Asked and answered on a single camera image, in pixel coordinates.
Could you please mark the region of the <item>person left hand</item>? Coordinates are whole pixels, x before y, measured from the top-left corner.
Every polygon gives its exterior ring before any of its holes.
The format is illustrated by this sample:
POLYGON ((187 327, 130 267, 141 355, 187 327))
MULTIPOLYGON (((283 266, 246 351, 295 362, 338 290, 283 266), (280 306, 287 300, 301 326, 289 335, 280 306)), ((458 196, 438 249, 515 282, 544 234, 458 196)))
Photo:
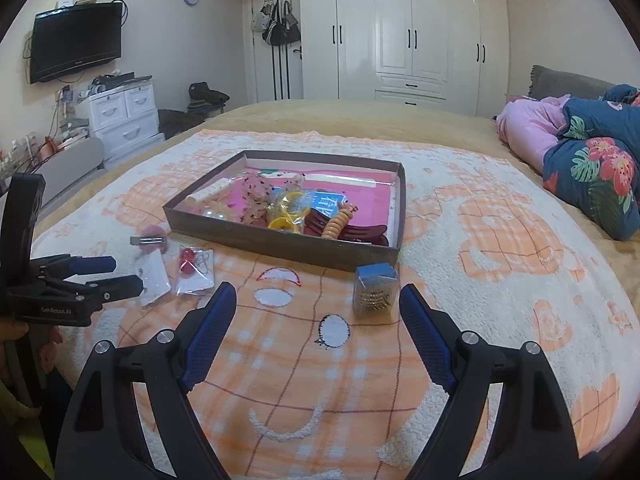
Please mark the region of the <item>person left hand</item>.
POLYGON ((63 336, 58 326, 45 325, 48 330, 38 347, 34 347, 29 339, 29 325, 15 318, 1 319, 1 381, 10 386, 16 375, 13 365, 19 365, 23 373, 26 370, 40 370, 49 374, 55 366, 58 346, 63 343, 63 336))

